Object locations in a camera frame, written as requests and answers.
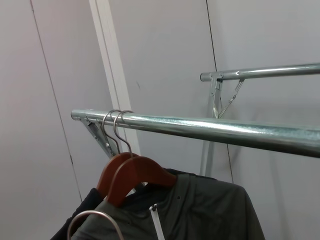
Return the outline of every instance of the white door frame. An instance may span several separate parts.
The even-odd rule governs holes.
[[[89,0],[89,3],[113,109],[132,110],[109,0]],[[130,143],[132,151],[141,155],[137,131],[121,127],[118,131]],[[124,142],[121,144],[123,150],[128,149]]]

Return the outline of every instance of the white zipper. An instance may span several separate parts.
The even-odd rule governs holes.
[[[151,212],[151,216],[152,216],[153,224],[155,227],[156,235],[158,236],[158,240],[165,240],[164,232],[162,231],[162,228],[161,228],[157,204],[151,206],[149,210]]]

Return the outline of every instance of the metal upright post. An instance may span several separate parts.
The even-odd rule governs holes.
[[[211,119],[217,119],[220,112],[220,95],[222,89],[223,77],[222,73],[215,74],[214,72],[209,75],[211,78],[211,86],[208,100],[208,107],[206,117]],[[212,170],[212,163],[215,151],[215,143],[213,141],[204,141],[202,147],[202,157],[200,165],[200,175],[210,177]]]

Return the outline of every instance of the metal clothes rail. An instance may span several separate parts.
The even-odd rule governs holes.
[[[73,110],[71,117],[88,125],[99,125],[108,112],[94,110]],[[114,112],[106,117],[105,124],[112,125],[117,116]],[[193,139],[232,144],[249,148],[320,158],[320,128],[258,124],[233,120],[210,118],[184,118],[149,116],[124,113],[117,126],[148,132],[169,134]],[[90,131],[100,145],[114,155],[115,148],[106,148],[107,140],[101,134]]]
[[[236,99],[238,91],[243,85],[245,79],[274,78],[315,74],[320,74],[320,63],[236,69],[202,73],[200,75],[200,80],[202,82],[211,82],[206,116],[207,118],[220,119],[224,115],[230,104]],[[234,93],[232,94],[228,104],[222,107],[220,101],[221,91],[223,81],[226,80],[239,80],[239,82],[236,88],[234,89]],[[200,167],[200,174],[203,176],[210,176],[211,174],[214,150],[214,142],[205,141],[203,143]]]
[[[220,76],[218,78],[224,81],[314,74],[320,74],[319,63],[204,72],[200,75],[200,80],[202,82],[211,82],[214,76]]]

